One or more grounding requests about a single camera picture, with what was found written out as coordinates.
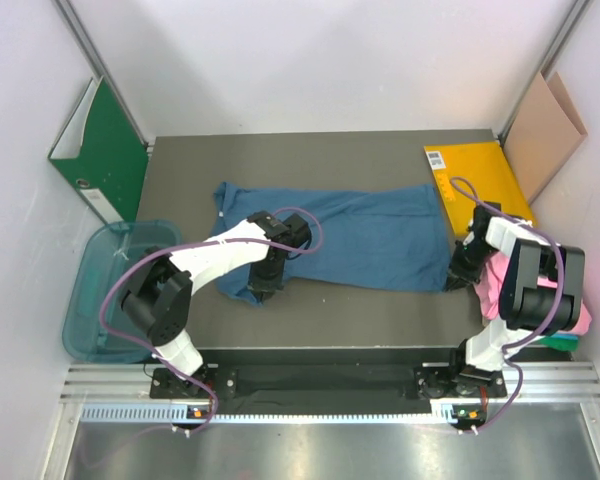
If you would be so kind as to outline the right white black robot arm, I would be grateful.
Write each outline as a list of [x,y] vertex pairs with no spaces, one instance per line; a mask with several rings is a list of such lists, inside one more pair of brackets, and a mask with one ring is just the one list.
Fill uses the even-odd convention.
[[508,260],[497,290],[497,315],[452,351],[445,374],[449,388],[468,396],[494,388],[506,361],[530,340],[573,329],[580,317],[585,252],[553,244],[500,205],[477,205],[468,235],[458,241],[447,270],[446,291],[478,286],[496,254]]

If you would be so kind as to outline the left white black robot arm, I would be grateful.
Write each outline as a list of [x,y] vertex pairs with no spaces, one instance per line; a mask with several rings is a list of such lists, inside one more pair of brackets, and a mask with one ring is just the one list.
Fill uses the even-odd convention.
[[311,247],[309,223],[294,213],[284,220],[261,211],[211,237],[202,247],[151,259],[130,275],[120,307],[158,356],[174,366],[172,384],[185,396],[200,394],[211,380],[186,331],[192,296],[207,284],[249,268],[245,287],[259,303],[283,288],[292,252]]

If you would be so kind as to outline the blue t shirt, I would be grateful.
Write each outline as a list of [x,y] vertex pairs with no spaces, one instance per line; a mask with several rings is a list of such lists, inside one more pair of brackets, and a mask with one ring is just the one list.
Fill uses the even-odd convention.
[[433,186],[381,192],[243,188],[222,182],[213,193],[218,235],[267,211],[281,219],[299,207],[323,232],[321,248],[288,262],[283,279],[309,279],[399,292],[440,292],[451,252]]

